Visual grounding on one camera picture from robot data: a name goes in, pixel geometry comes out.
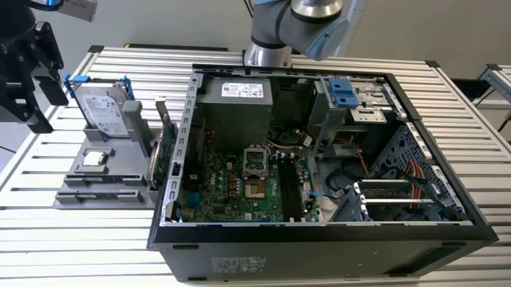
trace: aluminum extrusion table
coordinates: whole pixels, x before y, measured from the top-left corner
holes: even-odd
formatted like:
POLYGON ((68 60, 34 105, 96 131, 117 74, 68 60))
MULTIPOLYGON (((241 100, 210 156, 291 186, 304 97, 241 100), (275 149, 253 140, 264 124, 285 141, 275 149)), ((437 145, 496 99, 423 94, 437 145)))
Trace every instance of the aluminum extrusion table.
MULTIPOLYGON (((112 79, 126 74, 144 105, 142 117, 150 126, 160 126, 152 100, 166 96, 169 116, 178 121, 193 63, 240 65, 241 53, 104 48, 86 54, 74 74, 112 79)), ((500 241, 420 279, 247 285, 509 286, 511 147, 443 70, 424 61, 329 58, 315 62, 303 56, 293 56, 293 66, 395 74, 500 241)), ((50 208, 84 140, 84 120, 73 101, 68 107, 52 107, 46 116, 54 132, 29 135, 0 174, 0 279, 5 279, 0 285, 178 286, 160 254, 145 251, 152 211, 50 208)))

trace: blue latch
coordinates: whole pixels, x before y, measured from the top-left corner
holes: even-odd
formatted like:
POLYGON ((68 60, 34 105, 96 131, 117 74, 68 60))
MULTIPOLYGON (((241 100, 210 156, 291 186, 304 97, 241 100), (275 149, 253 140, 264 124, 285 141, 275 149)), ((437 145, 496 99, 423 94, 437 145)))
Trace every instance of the blue latch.
POLYGON ((89 76, 77 75, 77 76, 73 76, 70 81, 74 83, 86 83, 89 80, 90 80, 89 76))
POLYGON ((329 78, 328 92, 335 98, 337 108, 356 108, 359 106, 359 99, 348 79, 329 78))

